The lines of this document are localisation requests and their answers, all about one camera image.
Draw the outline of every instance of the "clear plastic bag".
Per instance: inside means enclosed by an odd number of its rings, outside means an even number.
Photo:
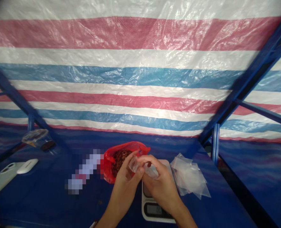
[[[130,170],[131,170],[133,173],[136,173],[136,171],[138,170],[138,168],[139,168],[140,166],[141,166],[141,165],[140,165],[140,163],[139,163],[138,160],[137,160],[137,156],[134,156],[134,157],[131,159],[130,163],[129,163],[129,168],[130,168]],[[158,178],[159,174],[158,174],[158,172],[157,172],[157,170],[156,170],[156,168],[155,168],[154,165],[151,164],[151,166],[148,167],[148,163],[145,163],[144,169],[145,169],[145,173],[146,173],[148,176],[150,176],[151,178],[153,178],[153,179]]]
[[[174,180],[181,196],[194,193],[199,199],[203,196],[211,197],[204,178],[197,163],[192,159],[178,154],[170,164]]]

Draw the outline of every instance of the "blue stripe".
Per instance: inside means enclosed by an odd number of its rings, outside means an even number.
[[[37,110],[43,118],[66,119],[66,120],[91,120],[102,123],[125,123],[148,128],[158,128],[164,130],[201,130],[207,121],[183,122],[163,118],[144,117],[129,114],[113,114],[91,111],[59,111],[59,110]],[[0,109],[0,116],[7,118],[23,118],[25,114],[22,110]]]
[[[66,120],[92,120],[102,123],[125,123],[148,128],[158,128],[164,130],[202,130],[208,121],[184,122],[164,118],[144,117],[129,114],[112,114],[90,111],[58,111],[58,110],[38,110],[44,118],[66,119]],[[24,118],[26,115],[21,110],[0,109],[0,116],[7,118]],[[246,120],[227,120],[222,129],[229,129],[240,132],[281,132],[281,124],[261,123]]]
[[[106,83],[180,88],[230,89],[243,71],[191,70],[153,67],[97,67],[0,64],[9,79]],[[255,90],[281,92],[281,71],[269,72]]]
[[[241,132],[266,132],[266,131],[276,131],[281,132],[281,124],[274,123],[262,123],[249,120],[227,120],[221,127],[221,129],[235,130]]]

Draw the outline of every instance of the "stack of plastic bags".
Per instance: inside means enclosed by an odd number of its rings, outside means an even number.
[[[205,180],[197,163],[179,153],[170,163],[176,186],[181,196],[194,193],[199,199],[210,197]]]

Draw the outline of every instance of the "small plastic bag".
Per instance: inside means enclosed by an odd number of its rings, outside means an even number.
[[[194,193],[199,199],[203,196],[211,197],[204,178],[197,163],[192,159],[178,154],[170,163],[174,180],[181,196]]]
[[[114,146],[109,148],[104,154],[103,154],[103,176],[106,182],[110,184],[115,183],[115,177],[112,174],[112,163],[115,163],[115,159],[113,157],[114,153],[118,150],[130,150],[132,152],[138,151],[137,156],[147,155],[150,151],[150,147],[146,147],[144,144],[140,142],[129,142],[125,144],[121,144],[118,146]]]
[[[129,168],[133,173],[136,173],[139,167],[141,167],[141,165],[137,160],[137,156],[134,156],[129,163]],[[148,167],[148,163],[145,163],[144,169],[145,173],[151,178],[156,179],[159,177],[159,174],[154,165],[151,164],[151,166]]]

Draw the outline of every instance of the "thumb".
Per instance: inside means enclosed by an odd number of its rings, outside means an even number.
[[[140,167],[137,172],[135,173],[135,175],[132,177],[131,179],[131,183],[133,186],[135,186],[135,188],[137,187],[138,183],[141,181],[141,178],[143,177],[145,172],[145,169],[143,167]]]

